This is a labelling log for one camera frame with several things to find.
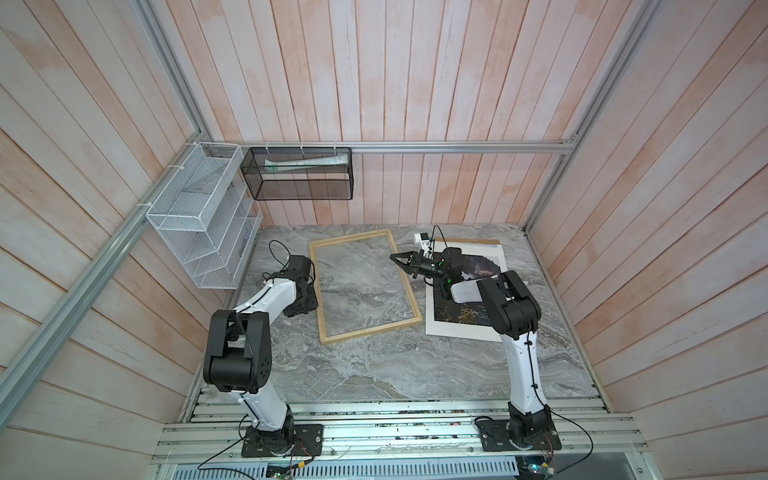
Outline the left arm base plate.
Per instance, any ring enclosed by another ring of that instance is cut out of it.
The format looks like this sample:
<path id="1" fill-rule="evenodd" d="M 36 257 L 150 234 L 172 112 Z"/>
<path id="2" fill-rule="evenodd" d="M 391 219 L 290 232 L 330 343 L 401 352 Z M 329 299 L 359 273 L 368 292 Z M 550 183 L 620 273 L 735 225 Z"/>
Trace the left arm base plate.
<path id="1" fill-rule="evenodd" d="M 320 456 L 324 439 L 322 424 L 285 426 L 277 431 L 262 431 L 249 426 L 244 435 L 243 458 Z"/>

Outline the waterfall photo print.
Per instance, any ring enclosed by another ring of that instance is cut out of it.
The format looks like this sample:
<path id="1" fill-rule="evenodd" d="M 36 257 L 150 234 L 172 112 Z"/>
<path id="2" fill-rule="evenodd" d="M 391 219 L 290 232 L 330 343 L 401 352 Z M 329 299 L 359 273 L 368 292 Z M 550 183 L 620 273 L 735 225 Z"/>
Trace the waterfall photo print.
<path id="1" fill-rule="evenodd" d="M 448 244 L 464 255 L 462 275 L 469 282 L 498 275 L 507 270 L 502 245 Z M 486 307 L 476 293 L 472 302 L 445 300 L 433 287 L 426 287 L 425 330 L 430 336 L 452 337 L 500 343 L 500 335 L 491 326 Z"/>

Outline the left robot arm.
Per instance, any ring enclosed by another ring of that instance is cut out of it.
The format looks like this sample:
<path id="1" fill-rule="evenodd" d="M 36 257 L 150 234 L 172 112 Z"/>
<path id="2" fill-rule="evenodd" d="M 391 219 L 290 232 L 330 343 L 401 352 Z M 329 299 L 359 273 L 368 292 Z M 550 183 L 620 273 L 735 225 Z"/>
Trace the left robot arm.
<path id="1" fill-rule="evenodd" d="M 244 303 L 216 311 L 210 322 L 203 360 L 204 381 L 232 396 L 250 426 L 244 440 L 283 455 L 295 443 L 293 413 L 270 381 L 271 323 L 318 308 L 311 259 L 291 255 L 278 272 Z"/>

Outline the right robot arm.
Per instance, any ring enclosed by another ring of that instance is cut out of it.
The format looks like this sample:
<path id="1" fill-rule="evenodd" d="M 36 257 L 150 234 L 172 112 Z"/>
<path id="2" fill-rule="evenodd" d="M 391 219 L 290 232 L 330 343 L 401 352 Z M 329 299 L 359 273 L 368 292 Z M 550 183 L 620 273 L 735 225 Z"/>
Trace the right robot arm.
<path id="1" fill-rule="evenodd" d="M 537 330 L 542 318 L 539 303 L 519 275 L 499 274 L 465 279 L 466 256 L 458 247 L 445 248 L 437 258 L 422 251 L 393 253 L 393 261 L 407 275 L 422 276 L 446 300 L 455 304 L 480 303 L 504 347 L 510 378 L 509 418 L 475 419 L 486 451 L 562 448 L 552 419 L 553 411 L 540 386 L 536 357 Z"/>

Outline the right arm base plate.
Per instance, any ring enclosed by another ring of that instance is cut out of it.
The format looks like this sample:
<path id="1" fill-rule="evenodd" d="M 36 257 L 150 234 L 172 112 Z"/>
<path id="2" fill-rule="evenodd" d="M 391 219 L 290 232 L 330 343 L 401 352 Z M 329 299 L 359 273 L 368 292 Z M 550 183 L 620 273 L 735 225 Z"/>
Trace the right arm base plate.
<path id="1" fill-rule="evenodd" d="M 562 449 L 560 437 L 554 430 L 528 433 L 512 420 L 488 416 L 475 417 L 473 423 L 485 452 Z"/>

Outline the wooden picture frame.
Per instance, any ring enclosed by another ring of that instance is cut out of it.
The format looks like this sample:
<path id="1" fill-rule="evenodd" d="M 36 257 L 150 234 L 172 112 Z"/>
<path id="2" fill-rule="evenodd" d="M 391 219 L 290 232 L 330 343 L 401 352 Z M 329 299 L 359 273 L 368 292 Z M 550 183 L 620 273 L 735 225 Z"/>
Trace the wooden picture frame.
<path id="1" fill-rule="evenodd" d="M 309 243 L 317 268 L 317 322 L 323 345 L 423 323 L 406 275 L 389 262 L 398 252 L 389 229 Z"/>

